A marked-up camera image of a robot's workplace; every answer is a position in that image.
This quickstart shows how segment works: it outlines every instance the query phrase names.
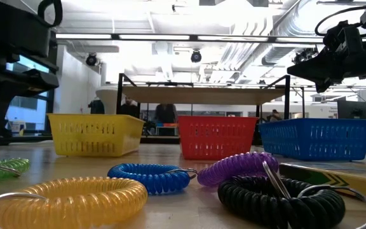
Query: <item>blue plastic basket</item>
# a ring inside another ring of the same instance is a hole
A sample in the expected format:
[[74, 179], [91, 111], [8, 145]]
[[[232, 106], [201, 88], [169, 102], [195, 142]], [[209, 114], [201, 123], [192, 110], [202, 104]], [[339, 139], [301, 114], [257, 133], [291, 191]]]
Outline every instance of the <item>blue plastic basket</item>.
[[298, 118], [259, 125], [265, 151], [299, 160], [362, 160], [366, 120]]

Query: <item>coiled wrist keychain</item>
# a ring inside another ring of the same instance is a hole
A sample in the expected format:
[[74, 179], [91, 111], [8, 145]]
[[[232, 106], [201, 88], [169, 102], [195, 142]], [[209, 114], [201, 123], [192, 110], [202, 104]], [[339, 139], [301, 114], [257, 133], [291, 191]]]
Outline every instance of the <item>coiled wrist keychain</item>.
[[211, 167], [201, 170], [197, 180], [204, 186], [215, 186], [232, 176], [267, 176], [262, 166], [265, 161], [275, 172], [279, 163], [269, 153], [242, 153], [229, 156], [214, 163]]
[[[358, 191], [340, 186], [310, 185], [292, 179], [280, 179], [263, 163], [268, 178], [232, 177], [220, 184], [218, 196], [235, 214], [270, 228], [332, 228], [345, 214], [344, 200], [333, 190]], [[366, 223], [357, 229], [366, 229]]]
[[108, 171], [109, 177], [122, 177], [141, 182], [148, 193], [168, 193], [187, 187], [190, 180], [188, 172], [197, 173], [194, 169], [181, 169], [174, 165], [153, 165], [123, 163]]
[[13, 176], [21, 176], [29, 169], [29, 160], [23, 158], [13, 158], [0, 160], [0, 179]]
[[143, 208], [145, 187], [131, 179], [58, 179], [0, 195], [0, 228], [91, 228]]

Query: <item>green coiled keychain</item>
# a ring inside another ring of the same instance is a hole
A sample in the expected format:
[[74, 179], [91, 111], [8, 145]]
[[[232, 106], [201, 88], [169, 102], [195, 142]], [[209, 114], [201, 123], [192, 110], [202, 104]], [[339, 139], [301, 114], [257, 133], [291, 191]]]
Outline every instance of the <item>green coiled keychain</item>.
[[29, 169], [29, 160], [24, 158], [13, 158], [0, 160], [0, 179], [7, 177], [21, 176]]

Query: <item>security camera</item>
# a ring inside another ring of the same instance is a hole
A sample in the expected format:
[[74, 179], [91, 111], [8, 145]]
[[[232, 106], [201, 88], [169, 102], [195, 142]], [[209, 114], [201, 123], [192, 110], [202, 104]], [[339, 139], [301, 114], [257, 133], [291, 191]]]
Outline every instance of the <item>security camera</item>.
[[191, 62], [198, 63], [201, 61], [201, 54], [199, 50], [194, 50], [191, 54]]
[[100, 64], [100, 59], [97, 58], [96, 53], [90, 53], [86, 59], [86, 64], [88, 66], [97, 66]]

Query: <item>ceiling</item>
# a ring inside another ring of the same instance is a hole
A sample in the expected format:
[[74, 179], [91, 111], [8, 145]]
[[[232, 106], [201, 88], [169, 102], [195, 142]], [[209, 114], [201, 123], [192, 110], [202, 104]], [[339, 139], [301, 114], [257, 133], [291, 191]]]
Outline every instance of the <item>ceiling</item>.
[[[41, 0], [20, 1], [34, 11]], [[279, 18], [296, 2], [269, 0], [268, 7], [260, 7], [252, 6], [247, 0], [62, 0], [64, 19], [57, 31], [312, 36], [315, 25], [323, 17], [349, 7], [324, 6], [317, 4], [317, 0], [301, 0], [274, 28]], [[358, 21], [361, 14], [358, 11], [335, 17], [324, 23], [322, 30], [345, 18], [351, 18], [350, 23]], [[47, 17], [53, 20], [53, 8], [48, 9]], [[69, 41], [65, 44], [70, 52], [81, 58], [87, 56], [91, 47], [101, 47], [98, 56], [102, 61], [108, 66], [117, 66], [117, 71], [124, 71], [134, 81], [204, 83], [257, 83], [259, 80], [270, 83], [286, 74], [295, 51], [306, 47], [190, 42], [156, 45], [149, 41]], [[114, 46], [119, 47], [118, 53], [112, 51]], [[201, 52], [200, 63], [190, 60], [194, 49]], [[266, 65], [262, 60], [273, 60], [274, 63]], [[313, 84], [296, 78], [292, 82]]]

